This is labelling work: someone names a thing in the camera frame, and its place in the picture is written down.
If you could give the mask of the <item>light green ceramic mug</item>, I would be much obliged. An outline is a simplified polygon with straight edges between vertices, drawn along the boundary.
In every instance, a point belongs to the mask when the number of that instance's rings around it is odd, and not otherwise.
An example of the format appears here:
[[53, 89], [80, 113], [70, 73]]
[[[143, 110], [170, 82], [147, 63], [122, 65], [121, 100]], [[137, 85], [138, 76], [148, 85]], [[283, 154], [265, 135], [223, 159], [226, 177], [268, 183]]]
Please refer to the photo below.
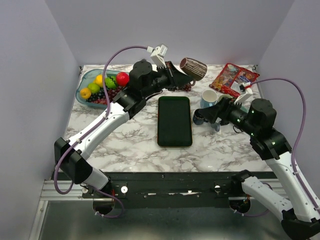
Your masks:
[[233, 97], [231, 95], [228, 94], [222, 94], [219, 96], [217, 102], [219, 103], [223, 98], [227, 98], [227, 99], [233, 99]]

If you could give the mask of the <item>light blue hexagonal mug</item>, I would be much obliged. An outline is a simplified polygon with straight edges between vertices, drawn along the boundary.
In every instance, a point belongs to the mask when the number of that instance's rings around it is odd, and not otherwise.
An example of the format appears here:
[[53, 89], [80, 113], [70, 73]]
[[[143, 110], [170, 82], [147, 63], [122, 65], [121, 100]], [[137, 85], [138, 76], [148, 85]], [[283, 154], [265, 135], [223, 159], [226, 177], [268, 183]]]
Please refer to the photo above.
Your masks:
[[207, 89], [202, 92], [200, 107], [202, 109], [214, 106], [218, 101], [218, 95], [214, 90]]

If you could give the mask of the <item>grey-blue small cup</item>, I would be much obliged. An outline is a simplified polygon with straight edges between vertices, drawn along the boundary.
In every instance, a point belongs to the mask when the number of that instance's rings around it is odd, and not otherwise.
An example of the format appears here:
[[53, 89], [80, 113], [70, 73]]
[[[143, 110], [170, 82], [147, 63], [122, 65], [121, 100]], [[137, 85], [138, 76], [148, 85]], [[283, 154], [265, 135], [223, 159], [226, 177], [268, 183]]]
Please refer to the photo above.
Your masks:
[[218, 122], [212, 123], [210, 125], [216, 132], [220, 131], [221, 125]]

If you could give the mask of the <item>brown small cup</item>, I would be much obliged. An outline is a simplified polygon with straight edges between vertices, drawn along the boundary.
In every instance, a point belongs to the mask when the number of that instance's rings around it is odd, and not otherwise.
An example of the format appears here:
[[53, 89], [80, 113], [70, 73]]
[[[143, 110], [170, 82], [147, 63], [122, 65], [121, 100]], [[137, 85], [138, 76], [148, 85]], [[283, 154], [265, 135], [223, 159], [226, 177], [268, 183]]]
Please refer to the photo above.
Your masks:
[[202, 80], [208, 71], [208, 66], [196, 59], [185, 57], [181, 60], [179, 64], [180, 69], [187, 75], [193, 78], [190, 83], [194, 86], [197, 81]]

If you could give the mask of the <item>mint green bird-print mug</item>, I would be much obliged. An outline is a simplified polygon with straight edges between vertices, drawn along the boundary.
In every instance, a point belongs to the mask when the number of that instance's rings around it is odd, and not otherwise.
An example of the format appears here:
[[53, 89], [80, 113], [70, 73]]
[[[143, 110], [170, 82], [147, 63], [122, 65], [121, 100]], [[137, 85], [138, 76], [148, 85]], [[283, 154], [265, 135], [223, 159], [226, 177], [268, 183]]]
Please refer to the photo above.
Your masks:
[[240, 108], [242, 111], [244, 111], [245, 113], [248, 113], [248, 109], [246, 108], [246, 107], [244, 107], [244, 106], [241, 106], [241, 108]]

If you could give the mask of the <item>dark blue gold-rimmed cup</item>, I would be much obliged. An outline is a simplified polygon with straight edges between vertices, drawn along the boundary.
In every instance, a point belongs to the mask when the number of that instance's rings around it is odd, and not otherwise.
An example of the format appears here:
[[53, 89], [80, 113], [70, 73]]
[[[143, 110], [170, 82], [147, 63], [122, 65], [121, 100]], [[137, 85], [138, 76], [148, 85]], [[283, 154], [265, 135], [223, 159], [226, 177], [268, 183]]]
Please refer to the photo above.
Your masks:
[[199, 109], [196, 109], [194, 111], [192, 121], [197, 126], [208, 123], [208, 121], [199, 113]]

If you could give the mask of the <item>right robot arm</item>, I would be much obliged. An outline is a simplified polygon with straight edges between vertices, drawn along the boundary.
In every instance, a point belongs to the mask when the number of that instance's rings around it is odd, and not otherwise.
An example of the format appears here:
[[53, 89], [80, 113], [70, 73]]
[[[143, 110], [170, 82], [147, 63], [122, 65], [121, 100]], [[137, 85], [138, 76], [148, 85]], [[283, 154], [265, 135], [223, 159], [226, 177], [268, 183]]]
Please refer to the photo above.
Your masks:
[[253, 150], [272, 169], [287, 198], [281, 197], [247, 170], [233, 177], [230, 191], [234, 195], [245, 193], [260, 202], [279, 219], [292, 240], [307, 240], [319, 234], [320, 199], [292, 160], [293, 150], [287, 139], [273, 127], [277, 112], [269, 100], [254, 99], [245, 112], [241, 104], [223, 98], [217, 104], [195, 112], [210, 124], [220, 119], [220, 125], [233, 124], [248, 134]]

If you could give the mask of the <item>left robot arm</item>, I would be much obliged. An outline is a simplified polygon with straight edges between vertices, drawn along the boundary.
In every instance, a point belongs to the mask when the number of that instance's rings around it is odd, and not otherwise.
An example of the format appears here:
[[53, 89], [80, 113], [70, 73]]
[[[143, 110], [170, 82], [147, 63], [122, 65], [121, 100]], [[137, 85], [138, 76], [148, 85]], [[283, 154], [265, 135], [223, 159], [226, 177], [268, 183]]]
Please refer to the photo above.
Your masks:
[[115, 129], [140, 112], [151, 96], [163, 89], [175, 91], [195, 78], [183, 73], [167, 61], [153, 70], [150, 62], [141, 60], [129, 72], [129, 82], [90, 125], [69, 140], [59, 138], [54, 144], [56, 167], [53, 180], [62, 170], [73, 184], [86, 184], [101, 198], [111, 191], [109, 178], [87, 162], [96, 147]]

